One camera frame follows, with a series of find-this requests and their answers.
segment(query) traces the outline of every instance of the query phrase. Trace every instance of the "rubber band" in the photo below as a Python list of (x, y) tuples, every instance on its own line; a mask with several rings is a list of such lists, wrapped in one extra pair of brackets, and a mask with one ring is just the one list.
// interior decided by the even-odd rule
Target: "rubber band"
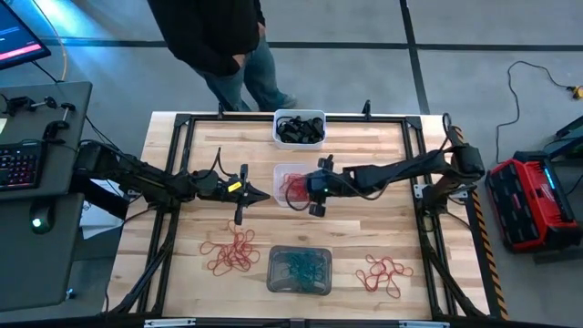
[[(207, 262), (207, 269), (212, 271), (215, 277), (219, 277), (233, 269), (240, 272), (247, 272), (251, 268), (251, 265), (257, 263), (261, 257), (261, 254), (254, 250), (251, 245), (251, 242), (255, 238), (254, 230), (248, 229), (245, 232), (237, 231), (233, 220), (229, 220), (227, 229), (233, 234), (233, 243), (219, 244), (205, 241), (199, 247), (200, 254), (202, 255), (209, 255), (219, 249), (217, 258)], [(210, 249), (203, 251), (206, 245), (209, 245)]]
[[(393, 276), (401, 275), (411, 277), (414, 273), (413, 268), (405, 267), (401, 263), (395, 262), (393, 258), (389, 256), (385, 256), (381, 260), (376, 260), (373, 255), (366, 254), (364, 259), (372, 264), (368, 270), (369, 275), (367, 276), (363, 270), (357, 270), (354, 273), (356, 278), (363, 283), (364, 289), (367, 292), (376, 292), (379, 289), (381, 282), (388, 282), (385, 288), (386, 293), (395, 299), (401, 298), (401, 289), (394, 281)], [(392, 267), (389, 272), (387, 271), (388, 266), (385, 264), (386, 262)]]

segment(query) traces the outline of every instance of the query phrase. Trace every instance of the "keyboard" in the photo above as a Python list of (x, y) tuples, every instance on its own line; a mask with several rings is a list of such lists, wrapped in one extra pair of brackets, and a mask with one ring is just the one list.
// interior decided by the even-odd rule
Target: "keyboard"
[(0, 145), (0, 192), (37, 188), (44, 155), (41, 141)]

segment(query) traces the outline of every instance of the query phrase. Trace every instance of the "person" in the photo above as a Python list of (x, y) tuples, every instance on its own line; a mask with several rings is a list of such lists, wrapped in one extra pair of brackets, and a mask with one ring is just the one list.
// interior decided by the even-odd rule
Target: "person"
[(223, 108), (251, 111), (245, 84), (261, 111), (293, 108), (277, 87), (260, 0), (148, 0), (170, 52), (199, 73)]

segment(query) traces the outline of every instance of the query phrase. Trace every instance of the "gray floor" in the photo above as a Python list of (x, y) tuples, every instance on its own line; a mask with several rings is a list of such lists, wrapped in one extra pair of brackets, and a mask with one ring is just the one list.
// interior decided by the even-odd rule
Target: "gray floor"
[[(144, 0), (37, 0), (61, 36), (110, 40), (160, 40)], [(270, 41), (405, 42), (398, 0), (263, 0)], [(409, 1), (418, 43), (581, 45), (578, 0), (414, 0)], [(29, 0), (14, 9), (41, 36), (51, 29)], [(59, 74), (54, 55), (40, 60)], [(164, 48), (69, 47), (68, 80), (94, 83), (90, 117), (127, 152), (139, 154), (155, 110), (213, 110), (216, 100), (186, 65)], [(407, 50), (274, 49), (281, 88), (304, 108), (358, 112), (370, 98), (376, 113), (419, 113)], [(495, 166), (495, 126), (516, 116), (506, 70), (518, 59), (547, 66), (565, 84), (582, 84), (582, 54), (576, 52), (420, 51), (432, 114), (449, 112), (466, 138), (480, 148), (485, 165)], [(31, 65), (0, 72), (0, 86), (50, 82)], [(522, 115), (501, 130), (500, 158), (515, 150), (540, 149), (548, 138), (579, 117), (583, 102), (569, 99), (543, 72), (515, 67), (513, 85)], [(578, 177), (561, 175), (569, 189)], [(583, 261), (535, 265), (532, 256), (512, 255), (498, 238), (492, 213), (486, 223), (510, 317), (514, 320), (583, 326)], [(576, 199), (581, 192), (571, 197)], [(116, 244), (112, 233), (94, 241)], [(79, 261), (72, 276), (78, 300), (33, 311), (0, 313), (0, 320), (97, 313), (112, 258)]]

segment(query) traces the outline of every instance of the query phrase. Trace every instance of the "wooden tabletop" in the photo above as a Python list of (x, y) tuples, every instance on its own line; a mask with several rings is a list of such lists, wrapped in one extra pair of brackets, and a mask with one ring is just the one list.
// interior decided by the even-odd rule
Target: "wooden tabletop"
[[(142, 160), (163, 169), (169, 152), (176, 113), (154, 112)], [(441, 116), (421, 116), (428, 150), (437, 149), (445, 137)], [(183, 140), (179, 143), (175, 172), (179, 168)], [(387, 123), (329, 123), (322, 151), (277, 149), (270, 122), (197, 122), (189, 171), (210, 167), (218, 147), (228, 172), (249, 164), (249, 180), (259, 190), (273, 193), (273, 168), (281, 163), (316, 165), (318, 158), (334, 155), (335, 170), (363, 164), (387, 165), (404, 159), (401, 129)], [(128, 215), (143, 210), (137, 201)], [(241, 228), (256, 232), (253, 247), (261, 254), (248, 272), (213, 276), (207, 262), (216, 256), (201, 255), (204, 241), (232, 242), (227, 222), (235, 206), (194, 200), (182, 205), (172, 257), (165, 316), (312, 318), (312, 319), (429, 319), (419, 238), (409, 181), (391, 184), (376, 201), (334, 199), (327, 201), (324, 218), (309, 216), (278, 205), (274, 199), (244, 211)], [(465, 208), (449, 204), (449, 210), (467, 220)], [(108, 294), (117, 305), (144, 270), (155, 213), (129, 222), (123, 231)], [(482, 277), (471, 232), (460, 222), (441, 216), (450, 272), (476, 307), (488, 313)], [(266, 287), (269, 251), (272, 246), (309, 246), (332, 252), (332, 292), (327, 296), (274, 293)], [(401, 298), (384, 289), (367, 292), (355, 271), (370, 266), (364, 257), (390, 256), (414, 269), (413, 277), (398, 276)], [(435, 274), (444, 312), (443, 283)], [(156, 288), (150, 293), (155, 299)]]

